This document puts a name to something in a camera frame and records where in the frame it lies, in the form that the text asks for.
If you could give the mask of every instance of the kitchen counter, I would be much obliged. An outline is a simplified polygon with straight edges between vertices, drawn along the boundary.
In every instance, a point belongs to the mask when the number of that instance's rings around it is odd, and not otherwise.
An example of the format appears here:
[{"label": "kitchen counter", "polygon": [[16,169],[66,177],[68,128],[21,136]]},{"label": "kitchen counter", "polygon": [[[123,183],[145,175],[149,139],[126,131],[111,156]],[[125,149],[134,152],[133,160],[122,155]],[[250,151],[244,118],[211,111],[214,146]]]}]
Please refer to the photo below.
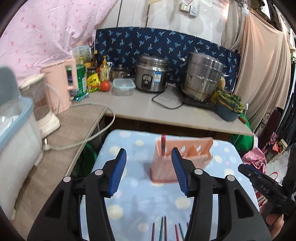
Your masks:
[{"label": "kitchen counter", "polygon": [[[65,146],[91,136],[106,112],[105,106],[84,105],[60,113],[61,127],[47,137],[48,143]],[[26,240],[41,208],[64,178],[71,174],[85,144],[64,151],[46,151],[38,166],[33,167],[17,198],[16,216],[12,221],[17,232]]]},{"label": "kitchen counter", "polygon": [[[175,110],[166,109],[152,102],[153,96],[154,93],[145,93],[137,89],[131,96],[115,96],[111,91],[93,92],[83,102],[99,102],[107,105],[119,118],[253,136],[250,129],[238,119],[227,122],[211,110],[186,105]],[[157,97],[157,101],[170,107],[180,104],[178,95],[171,86]]]}]

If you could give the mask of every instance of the tomato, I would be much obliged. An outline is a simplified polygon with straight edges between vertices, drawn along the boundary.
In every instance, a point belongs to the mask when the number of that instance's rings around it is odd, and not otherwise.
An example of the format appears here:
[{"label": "tomato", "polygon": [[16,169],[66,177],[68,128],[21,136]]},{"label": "tomato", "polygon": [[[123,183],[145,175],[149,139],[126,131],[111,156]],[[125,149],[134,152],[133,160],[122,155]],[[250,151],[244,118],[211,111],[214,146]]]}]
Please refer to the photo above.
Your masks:
[{"label": "tomato", "polygon": [[105,80],[100,84],[100,87],[101,87],[101,91],[107,92],[110,90],[111,85],[110,85],[109,81]]}]

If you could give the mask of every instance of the pink utensil holder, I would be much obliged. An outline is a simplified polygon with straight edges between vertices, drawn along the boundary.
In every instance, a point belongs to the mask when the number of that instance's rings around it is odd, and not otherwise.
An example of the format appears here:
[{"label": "pink utensil holder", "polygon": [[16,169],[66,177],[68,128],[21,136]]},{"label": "pink utensil holder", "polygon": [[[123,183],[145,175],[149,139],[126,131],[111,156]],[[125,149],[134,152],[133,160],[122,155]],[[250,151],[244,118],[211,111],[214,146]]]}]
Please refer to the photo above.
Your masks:
[{"label": "pink utensil holder", "polygon": [[184,159],[191,160],[196,168],[204,169],[212,160],[210,148],[213,138],[166,140],[165,155],[161,156],[161,139],[155,142],[155,151],[150,168],[150,177],[155,183],[178,182],[172,164],[171,153],[177,147]]}]

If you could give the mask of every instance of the pink cloth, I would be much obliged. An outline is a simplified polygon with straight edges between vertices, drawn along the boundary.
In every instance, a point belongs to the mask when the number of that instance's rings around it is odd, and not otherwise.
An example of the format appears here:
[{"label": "pink cloth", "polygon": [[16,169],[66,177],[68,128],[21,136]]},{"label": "pink cloth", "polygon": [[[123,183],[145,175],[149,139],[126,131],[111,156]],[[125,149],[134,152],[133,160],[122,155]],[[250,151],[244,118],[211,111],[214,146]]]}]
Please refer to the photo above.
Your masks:
[{"label": "pink cloth", "polygon": [[269,150],[270,145],[273,145],[276,142],[277,134],[272,133],[269,142],[265,145],[265,147],[262,149],[262,152],[264,155],[267,154],[267,151]]},{"label": "pink cloth", "polygon": [[28,0],[0,38],[0,65],[17,81],[42,65],[72,57],[72,47],[91,44],[94,28],[117,0]]},{"label": "pink cloth", "polygon": [[265,174],[266,172],[266,159],[263,152],[259,148],[249,151],[242,157],[243,164],[249,164],[257,170]]}]

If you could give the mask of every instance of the electrical outlet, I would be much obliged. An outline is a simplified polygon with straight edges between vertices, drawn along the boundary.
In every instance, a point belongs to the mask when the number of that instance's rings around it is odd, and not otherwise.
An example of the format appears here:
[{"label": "electrical outlet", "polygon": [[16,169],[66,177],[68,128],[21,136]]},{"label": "electrical outlet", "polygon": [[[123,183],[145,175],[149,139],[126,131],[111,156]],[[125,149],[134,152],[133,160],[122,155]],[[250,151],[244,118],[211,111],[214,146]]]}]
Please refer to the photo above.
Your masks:
[{"label": "electrical outlet", "polygon": [[195,6],[190,6],[189,16],[197,17],[197,9]]},{"label": "electrical outlet", "polygon": [[180,4],[180,11],[189,12],[190,11],[190,6],[189,5],[186,5],[184,3],[181,3]]}]

